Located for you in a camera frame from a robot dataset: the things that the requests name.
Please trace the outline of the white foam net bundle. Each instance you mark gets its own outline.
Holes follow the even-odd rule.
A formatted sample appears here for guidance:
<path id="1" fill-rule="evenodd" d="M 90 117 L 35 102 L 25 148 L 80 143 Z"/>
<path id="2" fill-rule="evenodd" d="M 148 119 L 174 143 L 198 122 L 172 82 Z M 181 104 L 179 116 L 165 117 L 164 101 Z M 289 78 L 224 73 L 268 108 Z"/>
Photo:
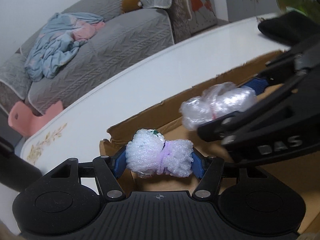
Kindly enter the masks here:
<path id="1" fill-rule="evenodd" d="M 138 130 L 126 145 L 126 167 L 139 177 L 170 175 L 185 178 L 192 174 L 193 143 L 165 140 L 155 129 Z"/>

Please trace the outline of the clear plastic bag bundle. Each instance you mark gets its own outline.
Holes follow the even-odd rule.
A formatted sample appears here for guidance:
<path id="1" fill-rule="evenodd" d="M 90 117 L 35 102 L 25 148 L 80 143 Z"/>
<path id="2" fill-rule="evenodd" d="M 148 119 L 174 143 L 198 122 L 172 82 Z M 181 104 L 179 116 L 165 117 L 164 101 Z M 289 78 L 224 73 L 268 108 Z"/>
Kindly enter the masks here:
<path id="1" fill-rule="evenodd" d="M 182 125 L 195 131 L 200 125 L 234 111 L 244 112 L 256 102 L 257 95 L 252 88 L 236 87 L 232 82 L 220 83 L 181 104 Z"/>

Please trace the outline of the black knit hat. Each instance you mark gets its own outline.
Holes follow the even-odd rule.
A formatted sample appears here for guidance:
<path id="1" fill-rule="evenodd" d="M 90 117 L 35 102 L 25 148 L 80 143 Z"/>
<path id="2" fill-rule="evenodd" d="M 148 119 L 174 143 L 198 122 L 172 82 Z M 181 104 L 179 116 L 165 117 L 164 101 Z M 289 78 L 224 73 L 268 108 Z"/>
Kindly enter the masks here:
<path id="1" fill-rule="evenodd" d="M 319 24 L 296 11 L 263 20 L 258 24 L 258 29 L 271 40 L 288 46 L 319 36 Z"/>

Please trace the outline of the green glass jar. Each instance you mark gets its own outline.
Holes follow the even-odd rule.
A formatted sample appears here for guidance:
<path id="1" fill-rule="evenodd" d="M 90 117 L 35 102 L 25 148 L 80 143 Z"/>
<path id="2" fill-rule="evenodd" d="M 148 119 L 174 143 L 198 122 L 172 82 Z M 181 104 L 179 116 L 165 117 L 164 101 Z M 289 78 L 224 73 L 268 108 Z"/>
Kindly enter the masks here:
<path id="1" fill-rule="evenodd" d="M 316 0 L 277 0 L 277 3 L 283 14 L 295 11 L 319 23 L 319 3 Z"/>

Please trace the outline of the decorated cabinet with stickers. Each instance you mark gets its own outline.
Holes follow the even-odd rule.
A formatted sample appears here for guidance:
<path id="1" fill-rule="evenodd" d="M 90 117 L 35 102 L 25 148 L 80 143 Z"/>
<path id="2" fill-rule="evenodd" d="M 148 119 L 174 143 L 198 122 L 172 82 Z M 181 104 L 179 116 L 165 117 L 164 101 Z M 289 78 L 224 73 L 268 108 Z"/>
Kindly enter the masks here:
<path id="1" fill-rule="evenodd" d="M 214 0 L 189 0 L 191 20 L 189 27 L 192 34 L 217 25 Z"/>

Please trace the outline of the pink plastic stool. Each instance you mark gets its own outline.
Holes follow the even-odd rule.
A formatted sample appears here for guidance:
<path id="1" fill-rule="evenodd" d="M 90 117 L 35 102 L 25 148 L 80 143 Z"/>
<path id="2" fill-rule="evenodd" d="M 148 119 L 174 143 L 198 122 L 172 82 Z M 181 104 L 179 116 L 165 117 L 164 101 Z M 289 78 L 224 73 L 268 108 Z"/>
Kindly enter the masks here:
<path id="1" fill-rule="evenodd" d="M 51 105 L 44 115 L 36 116 L 27 105 L 19 101 L 9 113 L 8 124 L 23 137 L 31 137 L 62 111 L 63 104 L 58 101 Z"/>

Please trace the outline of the grey fabric sofa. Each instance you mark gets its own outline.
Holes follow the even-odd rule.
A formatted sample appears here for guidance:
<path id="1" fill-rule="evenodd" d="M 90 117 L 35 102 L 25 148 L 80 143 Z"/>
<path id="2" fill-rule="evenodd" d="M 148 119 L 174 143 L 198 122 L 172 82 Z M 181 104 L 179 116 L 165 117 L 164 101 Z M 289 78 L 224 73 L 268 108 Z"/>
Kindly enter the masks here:
<path id="1" fill-rule="evenodd" d="M 9 113 L 23 102 L 43 114 L 61 101 L 70 106 L 111 77 L 174 44 L 188 39 L 191 11 L 188 0 L 140 0 L 142 9 L 123 14 L 122 0 L 80 0 L 46 19 L 44 1 L 33 11 L 23 4 L 6 9 L 1 3 L 1 110 Z M 48 20 L 56 13 L 87 12 L 103 17 L 105 26 L 83 44 L 76 56 L 52 79 L 34 82 L 25 62 Z"/>

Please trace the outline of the light blue blanket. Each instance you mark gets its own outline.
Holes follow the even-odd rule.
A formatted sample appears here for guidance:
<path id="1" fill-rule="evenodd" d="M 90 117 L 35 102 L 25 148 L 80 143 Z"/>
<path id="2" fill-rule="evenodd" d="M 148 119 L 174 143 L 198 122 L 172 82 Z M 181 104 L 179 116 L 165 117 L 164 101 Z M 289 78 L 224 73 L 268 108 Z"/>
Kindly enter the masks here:
<path id="1" fill-rule="evenodd" d="M 70 62 L 88 41 L 73 39 L 72 31 L 77 21 L 93 24 L 104 22 L 104 19 L 87 12 L 54 14 L 41 29 L 24 65 L 32 81 L 54 78 L 58 70 Z"/>

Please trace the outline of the pink garment on sofa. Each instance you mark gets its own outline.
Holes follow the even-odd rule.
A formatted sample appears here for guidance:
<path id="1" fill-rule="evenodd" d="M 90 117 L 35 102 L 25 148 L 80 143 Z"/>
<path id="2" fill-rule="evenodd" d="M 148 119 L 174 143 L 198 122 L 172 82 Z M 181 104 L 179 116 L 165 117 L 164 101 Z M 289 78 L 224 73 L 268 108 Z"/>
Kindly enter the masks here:
<path id="1" fill-rule="evenodd" d="M 75 41 L 89 40 L 104 26 L 104 22 L 90 24 L 84 21 L 77 21 L 75 29 L 72 31 L 72 37 Z"/>

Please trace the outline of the brown plush toy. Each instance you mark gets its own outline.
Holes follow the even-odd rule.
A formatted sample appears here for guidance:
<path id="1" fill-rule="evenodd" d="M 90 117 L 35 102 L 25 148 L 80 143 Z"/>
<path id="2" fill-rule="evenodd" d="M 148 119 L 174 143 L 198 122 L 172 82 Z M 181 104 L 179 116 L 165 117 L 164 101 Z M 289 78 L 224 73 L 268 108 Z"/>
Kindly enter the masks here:
<path id="1" fill-rule="evenodd" d="M 140 0 L 122 0 L 121 12 L 123 14 L 142 9 L 143 5 Z"/>

